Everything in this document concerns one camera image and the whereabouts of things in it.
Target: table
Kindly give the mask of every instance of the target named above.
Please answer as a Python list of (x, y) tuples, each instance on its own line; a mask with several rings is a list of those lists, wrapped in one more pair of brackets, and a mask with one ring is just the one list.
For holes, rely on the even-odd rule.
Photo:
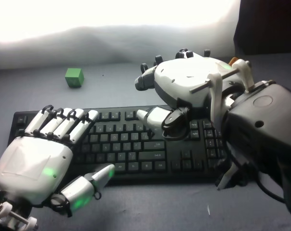
[[(291, 89), (291, 54), (246, 59), (252, 63), (255, 82), (274, 79)], [(139, 64), (81, 68), (85, 82), (80, 89), (67, 86), (67, 67), (0, 71), (0, 157), (16, 111), (48, 104), (63, 108), (164, 104), (154, 90), (135, 90)], [(275, 188), (270, 181), (267, 185)], [(34, 208), (31, 215), (38, 218), (41, 231), (291, 231), (285, 205), (254, 183), (223, 191), (206, 183), (112, 186), (100, 201), (91, 201), (72, 218), (48, 208)]]

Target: green cube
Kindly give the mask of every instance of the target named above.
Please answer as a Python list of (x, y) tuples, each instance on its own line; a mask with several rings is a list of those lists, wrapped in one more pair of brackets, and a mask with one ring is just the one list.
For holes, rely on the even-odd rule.
[(65, 79), (70, 88), (80, 88), (84, 81), (82, 70), (80, 68), (68, 68)]

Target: keyboard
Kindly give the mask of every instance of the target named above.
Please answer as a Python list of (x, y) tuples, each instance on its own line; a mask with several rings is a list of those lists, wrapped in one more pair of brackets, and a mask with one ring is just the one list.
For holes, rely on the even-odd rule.
[[(207, 119), (190, 121), (190, 134), (184, 141), (151, 139), (136, 117), (138, 109), (156, 106), (96, 108), (99, 120), (75, 147), (68, 174), (93, 172), (97, 165), (115, 164), (113, 181), (155, 179), (211, 179), (219, 176), (215, 169), (226, 158), (221, 134)], [(170, 110), (166, 105), (160, 107)], [(10, 144), (25, 129), (38, 111), (16, 112), (13, 116)]]

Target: white backdrop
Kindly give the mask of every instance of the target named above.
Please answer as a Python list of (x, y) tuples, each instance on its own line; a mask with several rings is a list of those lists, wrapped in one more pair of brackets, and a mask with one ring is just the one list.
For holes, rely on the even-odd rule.
[(234, 55), (240, 0), (0, 1), (0, 69)]

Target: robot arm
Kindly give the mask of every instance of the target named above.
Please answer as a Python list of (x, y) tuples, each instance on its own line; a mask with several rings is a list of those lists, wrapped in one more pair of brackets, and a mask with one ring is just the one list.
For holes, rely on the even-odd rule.
[[(183, 140), (189, 135), (188, 121), (210, 118), (215, 129), (221, 131), (232, 160), (217, 189), (226, 188), (234, 174), (249, 164), (282, 187), (283, 199), (255, 178), (265, 193), (285, 203), (291, 212), (291, 91), (272, 80), (255, 84), (248, 61), (237, 60), (225, 71), (217, 66), (227, 64), (206, 55), (187, 50), (180, 53), (185, 55), (177, 54), (175, 60), (151, 69), (155, 91), (172, 110), (139, 110), (139, 120), (166, 140)], [(144, 72), (138, 77), (137, 89), (141, 88), (140, 79), (148, 75)], [(204, 96), (205, 90), (211, 103)]]
[(98, 118), (98, 112), (48, 105), (20, 132), (0, 159), (0, 225), (7, 230), (37, 228), (32, 207), (48, 206), (69, 217), (100, 199), (114, 175), (114, 165), (102, 166), (58, 190), (73, 157), (73, 148)]

